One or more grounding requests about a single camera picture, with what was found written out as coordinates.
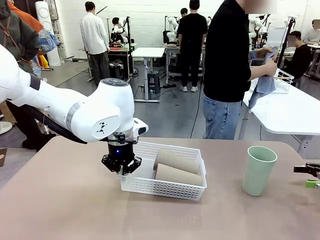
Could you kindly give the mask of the person's right hand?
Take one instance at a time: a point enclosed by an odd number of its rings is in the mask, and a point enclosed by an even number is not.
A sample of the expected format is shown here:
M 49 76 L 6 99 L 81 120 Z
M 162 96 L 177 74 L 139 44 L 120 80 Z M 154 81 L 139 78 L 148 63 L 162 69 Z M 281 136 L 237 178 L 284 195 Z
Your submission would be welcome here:
M 277 64 L 272 60 L 268 59 L 268 62 L 264 65 L 265 67 L 265 75 L 267 76 L 274 76 L 277 71 Z

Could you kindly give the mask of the person's left hand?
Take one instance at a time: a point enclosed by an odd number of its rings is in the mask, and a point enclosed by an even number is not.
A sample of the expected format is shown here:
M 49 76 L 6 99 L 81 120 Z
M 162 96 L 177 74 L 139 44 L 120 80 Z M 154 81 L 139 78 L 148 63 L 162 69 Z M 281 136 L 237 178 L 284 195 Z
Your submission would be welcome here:
M 275 55 L 275 51 L 270 47 L 263 47 L 256 49 L 255 51 L 256 59 L 269 59 Z

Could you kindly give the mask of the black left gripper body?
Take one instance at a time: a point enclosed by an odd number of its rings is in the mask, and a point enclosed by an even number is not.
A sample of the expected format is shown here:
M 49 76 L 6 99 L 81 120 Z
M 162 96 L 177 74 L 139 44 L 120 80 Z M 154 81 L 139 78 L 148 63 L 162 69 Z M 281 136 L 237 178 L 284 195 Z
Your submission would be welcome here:
M 112 163 L 128 166 L 134 160 L 133 144 L 108 143 L 108 158 Z

